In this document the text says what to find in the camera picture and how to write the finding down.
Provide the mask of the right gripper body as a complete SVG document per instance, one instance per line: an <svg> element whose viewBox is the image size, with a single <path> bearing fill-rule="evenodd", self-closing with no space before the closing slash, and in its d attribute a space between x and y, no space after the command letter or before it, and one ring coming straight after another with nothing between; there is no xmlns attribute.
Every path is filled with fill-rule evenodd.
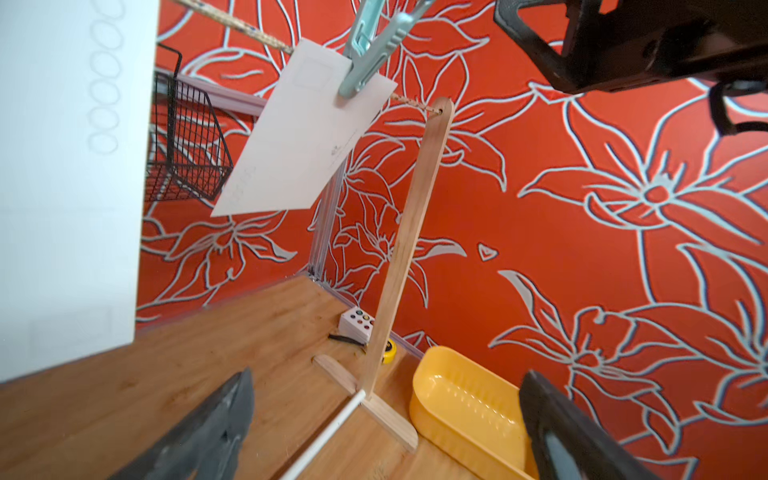
<svg viewBox="0 0 768 480"><path fill-rule="evenodd" d="M563 56L580 91L685 78L728 93L767 84L764 1L570 1Z"/></svg>

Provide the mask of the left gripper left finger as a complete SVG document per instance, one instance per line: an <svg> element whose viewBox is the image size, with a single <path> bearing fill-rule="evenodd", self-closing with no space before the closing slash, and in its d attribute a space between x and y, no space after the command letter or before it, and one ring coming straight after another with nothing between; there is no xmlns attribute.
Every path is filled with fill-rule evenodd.
<svg viewBox="0 0 768 480"><path fill-rule="evenodd" d="M254 416L252 372L232 375L113 479L232 479Z"/></svg>

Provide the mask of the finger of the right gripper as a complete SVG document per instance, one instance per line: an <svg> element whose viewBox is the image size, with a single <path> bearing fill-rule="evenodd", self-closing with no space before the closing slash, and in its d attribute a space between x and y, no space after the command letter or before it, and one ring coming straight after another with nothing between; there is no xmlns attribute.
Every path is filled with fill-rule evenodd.
<svg viewBox="0 0 768 480"><path fill-rule="evenodd" d="M568 25L557 53L521 17L520 11L547 5L566 6ZM551 86L566 93L585 89L585 2L499 0L494 22L529 57Z"/></svg>

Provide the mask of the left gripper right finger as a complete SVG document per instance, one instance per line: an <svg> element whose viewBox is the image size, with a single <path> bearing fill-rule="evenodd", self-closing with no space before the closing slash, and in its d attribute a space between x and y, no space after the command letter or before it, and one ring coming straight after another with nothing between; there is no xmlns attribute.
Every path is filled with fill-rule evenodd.
<svg viewBox="0 0 768 480"><path fill-rule="evenodd" d="M542 374L523 378L519 402L541 479L654 479Z"/></svg>

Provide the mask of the green clothespin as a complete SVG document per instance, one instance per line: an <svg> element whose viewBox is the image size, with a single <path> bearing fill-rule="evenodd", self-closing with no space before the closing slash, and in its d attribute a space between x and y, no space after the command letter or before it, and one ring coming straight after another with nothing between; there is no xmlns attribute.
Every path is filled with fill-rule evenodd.
<svg viewBox="0 0 768 480"><path fill-rule="evenodd" d="M394 14L387 26L379 32L385 3L385 0L360 2L344 48L344 55L351 60L351 67L338 90L343 98L353 98L366 86L435 0L418 1L410 13Z"/></svg>

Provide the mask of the white postcard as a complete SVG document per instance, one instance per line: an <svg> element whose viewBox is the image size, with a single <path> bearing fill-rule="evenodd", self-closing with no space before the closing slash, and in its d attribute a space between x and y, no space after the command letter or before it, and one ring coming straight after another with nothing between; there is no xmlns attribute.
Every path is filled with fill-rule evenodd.
<svg viewBox="0 0 768 480"><path fill-rule="evenodd" d="M396 88L376 74L351 99L350 59L301 41L212 210L215 217L310 208Z"/></svg>
<svg viewBox="0 0 768 480"><path fill-rule="evenodd" d="M133 341L160 5L1 5L1 378Z"/></svg>

